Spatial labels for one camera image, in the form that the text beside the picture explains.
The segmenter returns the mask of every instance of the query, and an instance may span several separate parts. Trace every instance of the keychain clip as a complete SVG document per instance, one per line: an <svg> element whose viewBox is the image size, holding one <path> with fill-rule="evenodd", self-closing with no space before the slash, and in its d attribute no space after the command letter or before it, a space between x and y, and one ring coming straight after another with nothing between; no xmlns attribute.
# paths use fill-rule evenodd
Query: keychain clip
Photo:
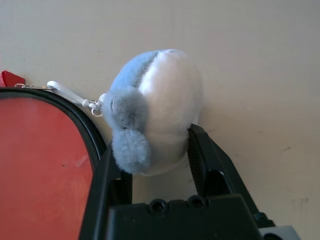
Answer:
<svg viewBox="0 0 320 240"><path fill-rule="evenodd" d="M89 99L84 99L79 95L75 94L73 91L69 90L65 86L61 85L56 81L49 81L47 86L33 86L33 85L25 85L22 83L17 83L14 85L15 88L23 88L23 89L36 89L36 90L47 90L52 91L53 93L69 100L74 104L80 104L85 108L88 108L92 115L95 117L101 117L103 114L101 113L101 104L104 100L105 93L99 97L98 101L92 101Z"/></svg>

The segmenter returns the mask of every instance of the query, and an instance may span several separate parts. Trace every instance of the stuffed dolphin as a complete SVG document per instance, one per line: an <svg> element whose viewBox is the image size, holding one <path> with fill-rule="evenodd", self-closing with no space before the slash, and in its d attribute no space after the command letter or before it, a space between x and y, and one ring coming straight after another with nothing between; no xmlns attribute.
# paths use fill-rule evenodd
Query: stuffed dolphin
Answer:
<svg viewBox="0 0 320 240"><path fill-rule="evenodd" d="M182 51L149 51L131 59L101 105L119 168L152 176L179 165L202 105L201 76Z"/></svg>

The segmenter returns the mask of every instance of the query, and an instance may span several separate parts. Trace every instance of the black plastic device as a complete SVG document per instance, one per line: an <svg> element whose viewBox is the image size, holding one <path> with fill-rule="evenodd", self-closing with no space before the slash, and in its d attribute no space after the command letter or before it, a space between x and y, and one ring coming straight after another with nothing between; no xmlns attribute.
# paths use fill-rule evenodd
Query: black plastic device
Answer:
<svg viewBox="0 0 320 240"><path fill-rule="evenodd" d="M198 195L188 201L132 204L132 176L109 147L97 165L80 240L262 240L274 223L259 212L230 158L199 126L189 129L188 157Z"/></svg>

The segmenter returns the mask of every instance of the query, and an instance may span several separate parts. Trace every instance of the red surface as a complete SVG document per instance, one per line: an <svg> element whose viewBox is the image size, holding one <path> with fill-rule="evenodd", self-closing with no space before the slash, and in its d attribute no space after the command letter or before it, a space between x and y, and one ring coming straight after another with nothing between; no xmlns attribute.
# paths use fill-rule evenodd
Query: red surface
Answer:
<svg viewBox="0 0 320 240"><path fill-rule="evenodd" d="M6 87L14 87L16 84L25 84L25 79L17 76L9 71L3 71L1 73L4 85Z"/></svg>
<svg viewBox="0 0 320 240"><path fill-rule="evenodd" d="M0 240L76 240L92 179L77 127L31 98L0 112Z"/></svg>

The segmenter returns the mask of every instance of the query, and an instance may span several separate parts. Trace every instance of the white wall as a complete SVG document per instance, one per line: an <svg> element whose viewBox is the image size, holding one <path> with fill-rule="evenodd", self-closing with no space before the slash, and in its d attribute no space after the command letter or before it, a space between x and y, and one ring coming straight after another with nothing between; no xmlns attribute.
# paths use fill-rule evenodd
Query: white wall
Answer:
<svg viewBox="0 0 320 240"><path fill-rule="evenodd" d="M0 0L0 67L96 99L134 55L184 50L204 77L200 124L260 210L315 240L319 13L317 0Z"/></svg>

